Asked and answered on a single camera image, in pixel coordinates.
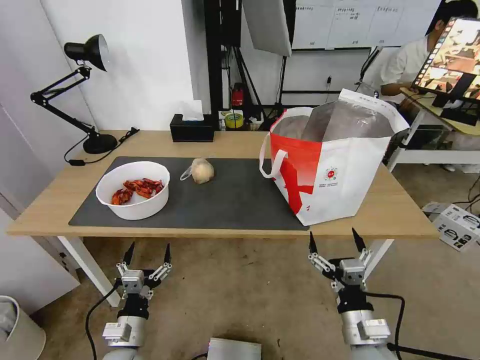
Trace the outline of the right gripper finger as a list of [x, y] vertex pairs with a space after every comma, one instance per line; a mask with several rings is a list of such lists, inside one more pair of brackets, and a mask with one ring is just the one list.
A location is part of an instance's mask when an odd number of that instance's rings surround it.
[[335, 278], [336, 267], [318, 253], [313, 232], [309, 232], [309, 255], [308, 260], [315, 269], [320, 271], [326, 278]]
[[351, 230], [352, 230], [353, 240], [359, 252], [358, 261], [363, 265], [364, 269], [366, 270], [373, 256], [373, 251], [371, 249], [367, 249], [364, 239], [358, 234], [358, 232], [353, 227], [351, 228]]

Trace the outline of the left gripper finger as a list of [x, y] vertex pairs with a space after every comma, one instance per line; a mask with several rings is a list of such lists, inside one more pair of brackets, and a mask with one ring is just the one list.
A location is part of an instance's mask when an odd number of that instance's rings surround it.
[[171, 244], [168, 243], [164, 253], [163, 264], [154, 270], [153, 273], [148, 276], [148, 279], [155, 282], [163, 281], [172, 270], [173, 265], [171, 260]]
[[131, 264], [133, 254], [134, 254], [134, 249], [135, 249], [135, 241], [131, 243], [127, 251], [124, 253], [122, 261], [116, 264], [116, 268], [121, 277], [123, 277], [125, 273], [129, 270], [129, 266]]

